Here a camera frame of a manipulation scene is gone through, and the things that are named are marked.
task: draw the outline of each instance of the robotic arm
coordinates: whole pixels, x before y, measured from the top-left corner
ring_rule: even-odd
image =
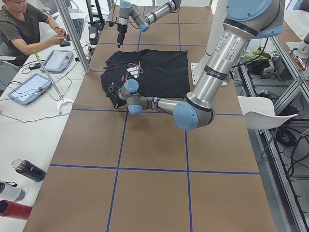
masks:
[[[223,34],[197,85],[186,94],[183,101],[141,97],[137,92],[138,82],[134,79],[128,80],[119,89],[119,99],[127,102],[132,115],[145,109],[173,114],[177,126],[186,131],[210,124],[215,117],[212,99],[249,41],[281,33],[284,2],[285,0],[229,0]]]
[[[167,3],[158,7],[154,11],[148,13],[146,16],[142,16],[139,12],[139,8],[129,2],[122,0],[119,6],[119,16],[117,19],[117,30],[119,32],[117,37],[118,47],[123,45],[125,34],[127,31],[127,24],[129,21],[129,16],[134,20],[134,22],[139,26],[141,32],[145,32],[149,29],[149,25],[156,22],[163,16],[174,12],[179,9],[181,0],[168,0]]]

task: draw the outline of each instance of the gray t-shirt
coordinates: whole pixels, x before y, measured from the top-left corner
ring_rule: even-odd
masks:
[[[19,51],[11,40],[23,39],[26,44],[38,43],[40,41],[39,22],[46,22],[48,18],[47,15],[28,3],[24,16],[25,22],[11,15],[5,5],[0,10],[0,37],[7,44],[11,56],[21,61],[26,61],[28,56]]]

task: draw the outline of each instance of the glasses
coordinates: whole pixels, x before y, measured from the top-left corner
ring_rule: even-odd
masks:
[[[26,4],[27,1],[28,1],[28,0],[23,0],[23,1],[19,1],[19,2],[17,2],[17,1],[12,1],[12,2],[17,3],[17,4],[19,4],[20,6],[24,6],[24,5]]]

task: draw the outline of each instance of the blue joint cap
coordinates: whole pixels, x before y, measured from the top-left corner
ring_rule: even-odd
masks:
[[[143,112],[143,108],[140,105],[129,105],[128,109],[131,115],[137,115]]]
[[[226,13],[228,17],[235,21],[247,21],[258,17],[271,4],[272,0],[228,0]]]
[[[134,79],[127,80],[125,82],[124,86],[125,86],[126,90],[128,90],[130,92],[136,92],[140,87],[139,83]]]
[[[149,26],[148,23],[143,23],[143,24],[141,24],[141,25],[139,26],[141,32],[147,31],[147,30],[149,29],[149,27],[150,27],[150,26]]]
[[[176,125],[182,130],[189,131],[197,128],[197,113],[187,102],[182,101],[174,107],[173,117]]]
[[[120,8],[127,9],[131,7],[131,3],[129,1],[120,1]]]
[[[282,29],[283,29],[283,25],[276,27],[276,28],[260,31],[255,37],[255,39],[262,39],[262,38],[267,38],[270,36],[279,35],[282,32]]]

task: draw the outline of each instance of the computer mouse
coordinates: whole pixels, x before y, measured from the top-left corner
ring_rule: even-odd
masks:
[[[71,43],[69,41],[63,40],[60,42],[60,47],[70,46]]]

